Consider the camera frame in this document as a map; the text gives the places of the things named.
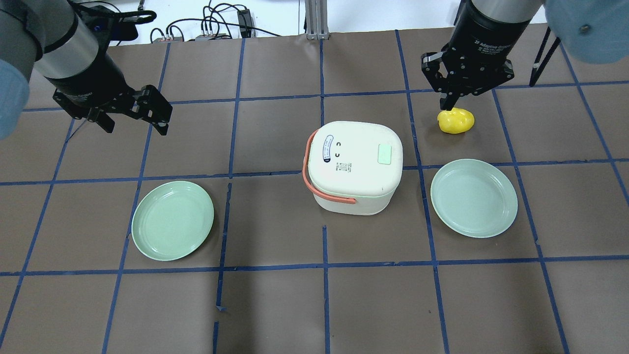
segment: container handle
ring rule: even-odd
[[[319,130],[318,129],[315,130],[310,135],[310,138],[308,138],[308,142],[306,143],[306,155],[304,156],[304,166],[301,169],[301,175],[304,178],[304,183],[306,183],[306,187],[308,187],[308,189],[311,192],[313,192],[314,195],[316,195],[317,197],[320,197],[322,199],[329,200],[331,202],[336,202],[336,203],[356,204],[356,199],[355,198],[337,197],[335,195],[329,195],[329,194],[323,193],[322,191],[316,189],[315,186],[313,186],[312,183],[310,183],[310,181],[306,177],[306,174],[308,173],[308,156],[310,155],[310,145],[312,144],[313,139],[315,138],[315,134],[317,133],[317,131],[319,131]]]

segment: yellow vegetable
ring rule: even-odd
[[[439,128],[444,133],[464,133],[474,126],[474,115],[461,108],[453,108],[451,111],[441,111],[437,115]]]

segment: plate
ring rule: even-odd
[[[499,169],[483,161],[461,159],[437,171],[430,198],[449,228],[469,237],[503,233],[518,213],[518,196]]]
[[[208,193],[187,181],[174,181],[147,194],[133,213],[131,236],[145,256],[172,261],[197,249],[214,222]]]

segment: thermometer sticker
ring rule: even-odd
[[[330,146],[332,146],[332,140],[334,140],[334,137],[328,135],[323,142],[323,161],[326,163],[330,162]]]

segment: power adapter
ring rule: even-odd
[[[242,38],[251,38],[253,19],[251,19],[251,12],[249,9],[238,10],[238,24],[243,26],[240,27],[240,36]]]

